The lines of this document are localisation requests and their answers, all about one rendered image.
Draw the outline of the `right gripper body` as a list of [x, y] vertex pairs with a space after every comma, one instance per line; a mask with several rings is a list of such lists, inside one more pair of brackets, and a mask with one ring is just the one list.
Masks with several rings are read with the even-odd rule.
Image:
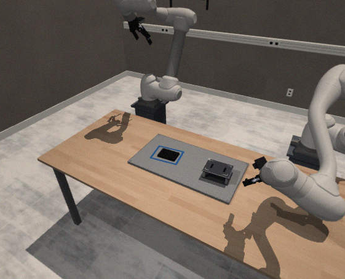
[[139, 29], [140, 30], [140, 28], [139, 28], [139, 20], [138, 20], [138, 18], [136, 17], [133, 21], [131, 21], [131, 22], [128, 22], [129, 23], [129, 25], [131, 26], [131, 27], [136, 27], [137, 29]]

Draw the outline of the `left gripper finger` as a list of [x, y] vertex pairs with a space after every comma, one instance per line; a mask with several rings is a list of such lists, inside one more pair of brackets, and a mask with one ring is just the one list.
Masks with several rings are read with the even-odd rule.
[[244, 185], [244, 187], [245, 186], [248, 186], [248, 185], [251, 185], [251, 184], [256, 184], [257, 182], [262, 182], [262, 181], [259, 181], [260, 179], [259, 178], [257, 178], [259, 175], [256, 175], [256, 177], [254, 177], [254, 178], [251, 178], [251, 179], [245, 179], [245, 181], [243, 181], [243, 185]]

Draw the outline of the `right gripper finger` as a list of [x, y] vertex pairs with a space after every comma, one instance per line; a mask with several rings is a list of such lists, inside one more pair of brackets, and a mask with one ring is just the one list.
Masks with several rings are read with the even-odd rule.
[[135, 27], [148, 41], [149, 45], [152, 44], [149, 33], [144, 29], [143, 25], [139, 26], [140, 30]]
[[[128, 24], [129, 25], [129, 24]], [[131, 27], [130, 25], [129, 25], [129, 29], [130, 29], [130, 32], [132, 32], [133, 33], [133, 35], [135, 36], [135, 39], [136, 40], [138, 40], [138, 35], [137, 35], [137, 33], [136, 33], [136, 31], [135, 31], [135, 29], [134, 29], [135, 27]]]

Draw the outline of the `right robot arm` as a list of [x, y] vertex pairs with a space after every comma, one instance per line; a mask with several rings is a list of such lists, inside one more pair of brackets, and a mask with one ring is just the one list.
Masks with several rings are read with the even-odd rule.
[[150, 14], [161, 22], [173, 25], [174, 34], [165, 76], [161, 81], [153, 74], [141, 78], [140, 102], [137, 105], [155, 108], [163, 101], [177, 101], [182, 89], [177, 77], [186, 33], [196, 24], [197, 15], [185, 8], [158, 8], [156, 0], [113, 0], [117, 9], [127, 22], [133, 21], [137, 14]]

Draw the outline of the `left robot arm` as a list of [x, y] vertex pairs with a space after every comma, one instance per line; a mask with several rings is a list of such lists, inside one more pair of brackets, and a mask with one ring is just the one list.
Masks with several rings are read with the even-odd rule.
[[345, 201], [335, 182], [337, 164], [334, 153], [335, 150], [345, 154], [345, 127], [336, 124], [335, 119], [326, 114], [337, 100], [345, 100], [345, 65], [333, 67], [319, 80], [301, 138], [291, 140], [291, 144], [296, 146], [294, 152], [319, 159], [317, 173], [307, 176], [284, 158], [267, 162], [265, 157], [261, 157], [252, 164], [254, 169], [259, 169], [262, 182], [313, 216], [333, 222], [345, 216]]

